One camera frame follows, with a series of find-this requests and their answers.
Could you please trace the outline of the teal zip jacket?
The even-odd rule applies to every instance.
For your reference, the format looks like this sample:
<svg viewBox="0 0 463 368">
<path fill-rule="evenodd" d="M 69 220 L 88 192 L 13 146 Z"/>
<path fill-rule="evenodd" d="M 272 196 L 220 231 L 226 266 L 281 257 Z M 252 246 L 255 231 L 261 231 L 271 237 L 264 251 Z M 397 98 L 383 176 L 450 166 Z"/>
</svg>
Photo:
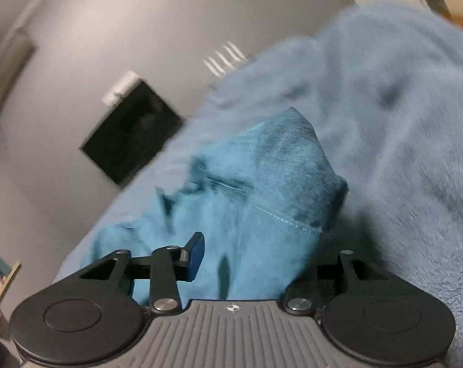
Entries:
<svg viewBox="0 0 463 368">
<path fill-rule="evenodd" d="M 182 301 L 276 299 L 309 264 L 347 190 L 291 108 L 195 154 L 179 190 L 156 190 L 140 217 L 101 229 L 82 263 L 118 249 L 147 256 L 200 232 L 204 258 L 180 285 Z"/>
</svg>

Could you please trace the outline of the black monitor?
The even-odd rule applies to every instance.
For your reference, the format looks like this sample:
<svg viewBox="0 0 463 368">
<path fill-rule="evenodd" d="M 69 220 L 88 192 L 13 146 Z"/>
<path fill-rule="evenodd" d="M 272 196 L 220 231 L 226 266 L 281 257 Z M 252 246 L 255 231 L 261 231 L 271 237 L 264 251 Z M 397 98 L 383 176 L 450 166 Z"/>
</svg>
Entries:
<svg viewBox="0 0 463 368">
<path fill-rule="evenodd" d="M 122 188 L 182 125 L 183 118 L 146 82 L 140 81 L 97 124 L 81 150 Z"/>
</svg>

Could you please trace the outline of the wooden window sill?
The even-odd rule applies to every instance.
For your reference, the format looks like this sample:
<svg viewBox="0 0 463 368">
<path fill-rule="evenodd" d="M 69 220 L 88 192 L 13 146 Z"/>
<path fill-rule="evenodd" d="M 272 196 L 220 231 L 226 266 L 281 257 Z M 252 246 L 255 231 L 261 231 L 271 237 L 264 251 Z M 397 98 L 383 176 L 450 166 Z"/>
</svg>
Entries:
<svg viewBox="0 0 463 368">
<path fill-rule="evenodd" d="M 0 278 L 0 303 L 3 300 L 5 294 L 8 292 L 8 289 L 16 278 L 21 267 L 21 261 L 17 261 L 11 268 L 10 272 L 6 276 Z"/>
</svg>

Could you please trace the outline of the white wifi router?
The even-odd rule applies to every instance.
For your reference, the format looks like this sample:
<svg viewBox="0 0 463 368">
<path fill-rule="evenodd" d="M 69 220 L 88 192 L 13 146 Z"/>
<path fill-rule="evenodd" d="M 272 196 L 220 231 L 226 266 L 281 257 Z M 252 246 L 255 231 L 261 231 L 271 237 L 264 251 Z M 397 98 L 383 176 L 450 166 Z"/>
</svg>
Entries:
<svg viewBox="0 0 463 368">
<path fill-rule="evenodd" d="M 215 89 L 227 76 L 254 60 L 252 54 L 245 54 L 234 42 L 226 41 L 220 48 L 202 58 L 201 61 L 212 79 L 209 87 Z"/>
</svg>

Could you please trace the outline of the light blue bed blanket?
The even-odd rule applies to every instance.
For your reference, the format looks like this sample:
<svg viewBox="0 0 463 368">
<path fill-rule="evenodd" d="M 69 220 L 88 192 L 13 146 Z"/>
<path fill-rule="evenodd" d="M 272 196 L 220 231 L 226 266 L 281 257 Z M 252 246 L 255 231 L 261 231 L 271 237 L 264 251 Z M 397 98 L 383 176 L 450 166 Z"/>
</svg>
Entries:
<svg viewBox="0 0 463 368">
<path fill-rule="evenodd" d="M 463 30 L 398 2 L 350 8 L 227 76 L 58 278 L 86 266 L 101 229 L 140 217 L 156 190 L 179 190 L 195 154 L 291 108 L 348 185 L 301 274 L 340 249 L 358 251 L 450 307 L 457 334 L 446 363 L 463 367 Z"/>
</svg>

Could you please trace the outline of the white wall power strip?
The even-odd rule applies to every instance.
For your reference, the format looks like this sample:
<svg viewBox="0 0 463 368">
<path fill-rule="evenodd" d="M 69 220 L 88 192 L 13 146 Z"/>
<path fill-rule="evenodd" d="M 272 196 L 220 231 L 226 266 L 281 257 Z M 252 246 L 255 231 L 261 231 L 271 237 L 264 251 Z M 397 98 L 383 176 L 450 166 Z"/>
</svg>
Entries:
<svg viewBox="0 0 463 368">
<path fill-rule="evenodd" d="M 142 81 L 134 71 L 126 71 L 103 96 L 102 102 L 106 106 L 119 104 Z"/>
</svg>

